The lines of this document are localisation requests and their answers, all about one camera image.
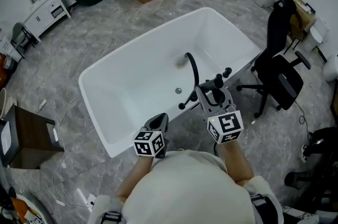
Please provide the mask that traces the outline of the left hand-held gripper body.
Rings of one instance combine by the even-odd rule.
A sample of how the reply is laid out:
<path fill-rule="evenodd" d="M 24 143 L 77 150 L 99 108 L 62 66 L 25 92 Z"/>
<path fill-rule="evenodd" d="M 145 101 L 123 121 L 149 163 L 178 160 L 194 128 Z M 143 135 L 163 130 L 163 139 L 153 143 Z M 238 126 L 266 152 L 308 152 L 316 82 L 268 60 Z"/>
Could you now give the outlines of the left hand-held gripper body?
<path fill-rule="evenodd" d="M 168 145 L 168 139 L 165 138 L 166 132 L 167 127 L 163 129 L 142 127 L 134 132 L 133 146 L 136 155 L 163 159 Z"/>

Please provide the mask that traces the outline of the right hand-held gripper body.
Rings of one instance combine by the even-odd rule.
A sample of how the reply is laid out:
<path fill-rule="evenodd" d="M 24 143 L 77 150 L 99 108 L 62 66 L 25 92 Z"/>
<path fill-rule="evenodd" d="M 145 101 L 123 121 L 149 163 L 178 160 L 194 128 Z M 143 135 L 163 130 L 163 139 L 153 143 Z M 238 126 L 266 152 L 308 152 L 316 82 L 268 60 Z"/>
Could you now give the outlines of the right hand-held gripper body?
<path fill-rule="evenodd" d="M 217 144 L 235 141 L 243 131 L 241 112 L 235 105 L 225 109 L 209 107 L 205 111 L 206 129 Z"/>

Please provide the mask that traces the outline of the person's left forearm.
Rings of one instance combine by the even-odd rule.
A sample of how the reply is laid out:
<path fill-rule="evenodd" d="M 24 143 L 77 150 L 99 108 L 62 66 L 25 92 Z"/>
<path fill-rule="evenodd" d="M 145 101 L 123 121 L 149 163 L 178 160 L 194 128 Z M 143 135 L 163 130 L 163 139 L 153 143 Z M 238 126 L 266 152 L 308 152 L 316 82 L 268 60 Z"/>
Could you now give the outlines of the person's left forearm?
<path fill-rule="evenodd" d="M 125 177 L 116 191 L 116 197 L 122 203 L 126 202 L 135 186 L 151 171 L 153 160 L 154 158 L 149 156 L 139 157 L 132 170 Z"/>

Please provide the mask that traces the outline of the person's right forearm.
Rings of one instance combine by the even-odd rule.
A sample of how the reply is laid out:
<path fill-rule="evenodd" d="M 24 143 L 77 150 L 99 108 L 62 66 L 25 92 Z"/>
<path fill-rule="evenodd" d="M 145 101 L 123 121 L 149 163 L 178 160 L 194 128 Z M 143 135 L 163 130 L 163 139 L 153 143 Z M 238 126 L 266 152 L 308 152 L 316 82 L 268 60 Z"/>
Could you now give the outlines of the person's right forearm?
<path fill-rule="evenodd" d="M 253 177 L 253 170 L 237 141 L 217 145 L 225 162 L 228 175 L 239 186 L 244 186 Z"/>

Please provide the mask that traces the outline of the white bathtub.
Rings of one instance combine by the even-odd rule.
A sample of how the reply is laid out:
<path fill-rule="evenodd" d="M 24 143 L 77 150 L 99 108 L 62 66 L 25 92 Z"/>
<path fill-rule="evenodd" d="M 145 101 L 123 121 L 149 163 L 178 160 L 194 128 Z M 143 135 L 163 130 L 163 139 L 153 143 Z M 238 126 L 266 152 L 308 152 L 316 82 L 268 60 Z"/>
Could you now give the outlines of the white bathtub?
<path fill-rule="evenodd" d="M 166 22 L 104 56 L 79 77 L 84 103 L 110 157 L 133 144 L 133 134 L 155 115 L 175 119 L 193 91 L 190 61 L 199 84 L 232 68 L 225 87 L 235 83 L 260 49 L 217 11 L 203 7 Z"/>

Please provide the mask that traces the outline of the black office chair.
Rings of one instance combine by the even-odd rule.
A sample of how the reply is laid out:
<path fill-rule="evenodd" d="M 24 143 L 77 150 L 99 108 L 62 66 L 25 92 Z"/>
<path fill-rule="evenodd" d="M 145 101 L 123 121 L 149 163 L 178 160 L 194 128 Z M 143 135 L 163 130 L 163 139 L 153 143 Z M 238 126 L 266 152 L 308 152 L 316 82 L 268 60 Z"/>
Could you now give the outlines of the black office chair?
<path fill-rule="evenodd" d="M 243 88 L 255 89 L 262 95 L 260 109 L 254 114 L 255 118 L 263 114 L 268 96 L 272 96 L 277 102 L 277 110 L 288 110 L 304 84 L 294 66 L 303 63 L 307 69 L 311 68 L 310 63 L 299 51 L 295 52 L 297 58 L 292 62 L 278 54 L 286 45 L 287 34 L 291 31 L 292 15 L 297 15 L 293 0 L 279 0 L 274 3 L 267 24 L 267 46 L 251 67 L 251 71 L 257 73 L 261 84 L 237 86 L 238 91 Z"/>

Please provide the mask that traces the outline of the person's white shirt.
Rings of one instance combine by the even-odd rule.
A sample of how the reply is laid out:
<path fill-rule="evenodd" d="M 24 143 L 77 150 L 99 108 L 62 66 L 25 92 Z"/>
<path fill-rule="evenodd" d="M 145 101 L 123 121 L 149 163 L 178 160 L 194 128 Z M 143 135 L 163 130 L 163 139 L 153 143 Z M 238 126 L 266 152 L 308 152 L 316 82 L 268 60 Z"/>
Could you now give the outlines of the person's white shirt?
<path fill-rule="evenodd" d="M 260 176 L 244 186 L 207 152 L 169 152 L 125 203 L 101 195 L 88 224 L 284 224 L 283 211 Z"/>

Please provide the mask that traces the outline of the white power adapter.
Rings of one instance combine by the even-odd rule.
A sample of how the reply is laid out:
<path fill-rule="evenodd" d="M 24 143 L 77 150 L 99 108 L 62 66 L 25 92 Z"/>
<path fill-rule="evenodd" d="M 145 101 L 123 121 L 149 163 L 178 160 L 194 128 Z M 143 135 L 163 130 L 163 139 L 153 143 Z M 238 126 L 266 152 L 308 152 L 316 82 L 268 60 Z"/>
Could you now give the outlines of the white power adapter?
<path fill-rule="evenodd" d="M 87 198 L 87 207 L 89 211 L 92 211 L 93 206 L 95 205 L 95 201 L 96 201 L 96 196 L 93 194 L 89 194 Z"/>

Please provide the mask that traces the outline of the marble pattern cabinet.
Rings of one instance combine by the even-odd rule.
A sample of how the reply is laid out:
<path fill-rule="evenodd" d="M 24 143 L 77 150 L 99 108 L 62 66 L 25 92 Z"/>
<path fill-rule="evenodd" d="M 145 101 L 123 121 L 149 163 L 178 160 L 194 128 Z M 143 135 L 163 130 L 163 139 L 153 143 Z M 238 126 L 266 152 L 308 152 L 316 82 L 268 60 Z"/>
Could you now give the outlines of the marble pattern cabinet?
<path fill-rule="evenodd" d="M 282 205 L 284 224 L 319 224 L 319 216 Z"/>

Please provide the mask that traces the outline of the dark wooden cabinet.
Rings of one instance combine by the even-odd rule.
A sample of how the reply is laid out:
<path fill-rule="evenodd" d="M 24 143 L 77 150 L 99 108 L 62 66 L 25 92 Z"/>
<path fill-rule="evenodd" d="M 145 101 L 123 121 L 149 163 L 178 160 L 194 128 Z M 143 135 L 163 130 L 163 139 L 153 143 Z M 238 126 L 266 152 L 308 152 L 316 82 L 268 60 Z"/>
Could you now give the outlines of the dark wooden cabinet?
<path fill-rule="evenodd" d="M 0 163 L 13 169 L 35 170 L 64 149 L 55 121 L 12 105 L 0 120 Z"/>

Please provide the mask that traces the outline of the white vanity cabinet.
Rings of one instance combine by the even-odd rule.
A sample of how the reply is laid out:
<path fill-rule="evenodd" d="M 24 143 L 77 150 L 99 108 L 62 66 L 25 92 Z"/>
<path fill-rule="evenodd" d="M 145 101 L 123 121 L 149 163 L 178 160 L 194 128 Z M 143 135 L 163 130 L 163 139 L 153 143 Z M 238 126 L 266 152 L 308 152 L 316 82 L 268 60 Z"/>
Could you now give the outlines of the white vanity cabinet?
<path fill-rule="evenodd" d="M 23 24 L 36 40 L 41 42 L 39 36 L 64 16 L 71 18 L 64 0 L 37 0 Z"/>

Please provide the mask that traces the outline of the grey folding chair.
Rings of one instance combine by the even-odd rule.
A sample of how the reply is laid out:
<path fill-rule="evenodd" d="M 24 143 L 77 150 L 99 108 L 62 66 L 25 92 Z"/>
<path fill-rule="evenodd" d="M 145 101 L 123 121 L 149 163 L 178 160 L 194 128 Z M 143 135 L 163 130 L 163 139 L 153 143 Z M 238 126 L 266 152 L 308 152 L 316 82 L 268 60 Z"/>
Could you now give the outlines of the grey folding chair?
<path fill-rule="evenodd" d="M 38 40 L 29 32 L 26 27 L 17 22 L 13 26 L 11 45 L 19 53 L 21 58 L 25 58 L 24 52 L 26 51 L 26 45 L 30 44 L 32 47 L 35 47 L 38 43 Z"/>

